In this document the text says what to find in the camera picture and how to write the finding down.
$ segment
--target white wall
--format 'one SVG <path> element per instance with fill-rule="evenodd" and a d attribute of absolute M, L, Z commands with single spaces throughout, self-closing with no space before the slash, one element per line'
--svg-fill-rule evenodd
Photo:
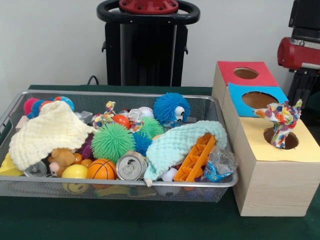
<path fill-rule="evenodd" d="M 189 0 L 201 10 L 189 25 L 183 86 L 212 86 L 216 61 L 264 61 L 286 92 L 291 76 L 277 65 L 293 0 Z M 0 0 L 0 113 L 31 84 L 107 83 L 102 0 Z"/>

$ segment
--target red ball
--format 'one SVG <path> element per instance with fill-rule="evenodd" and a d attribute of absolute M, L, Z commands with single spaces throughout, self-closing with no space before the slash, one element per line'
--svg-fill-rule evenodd
<path fill-rule="evenodd" d="M 130 129 L 130 121 L 127 117 L 123 116 L 123 115 L 115 115 L 114 117 L 112 117 L 113 121 L 115 121 L 116 123 L 125 126 L 126 129 Z"/>

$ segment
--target googly eye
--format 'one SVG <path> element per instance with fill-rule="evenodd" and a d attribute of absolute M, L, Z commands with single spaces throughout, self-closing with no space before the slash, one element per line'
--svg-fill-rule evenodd
<path fill-rule="evenodd" d="M 175 116 L 175 118 L 176 118 L 176 121 L 179 122 L 179 123 L 181 123 L 181 121 L 183 119 L 182 116 Z"/>
<path fill-rule="evenodd" d="M 182 106 L 177 106 L 174 110 L 176 116 L 182 116 L 185 114 L 185 109 Z"/>

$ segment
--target red machine part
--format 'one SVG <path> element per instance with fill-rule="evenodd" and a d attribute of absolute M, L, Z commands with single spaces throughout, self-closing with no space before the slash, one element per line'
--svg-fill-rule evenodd
<path fill-rule="evenodd" d="M 320 49 L 292 44 L 290 39 L 285 37 L 280 42 L 277 58 L 278 65 L 286 69 L 319 69 L 317 66 L 320 66 Z"/>
<path fill-rule="evenodd" d="M 119 8 L 136 14 L 169 14 L 178 10 L 176 0 L 120 0 Z"/>

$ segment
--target purple toy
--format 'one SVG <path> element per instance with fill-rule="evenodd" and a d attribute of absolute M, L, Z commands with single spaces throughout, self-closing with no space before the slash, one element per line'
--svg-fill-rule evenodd
<path fill-rule="evenodd" d="M 82 155 L 83 159 L 94 159 L 94 156 L 93 156 L 92 150 L 91 150 L 91 142 L 92 142 L 93 137 L 94 137 L 93 134 L 89 134 L 88 137 L 86 138 L 84 144 L 79 149 L 79 153 Z"/>

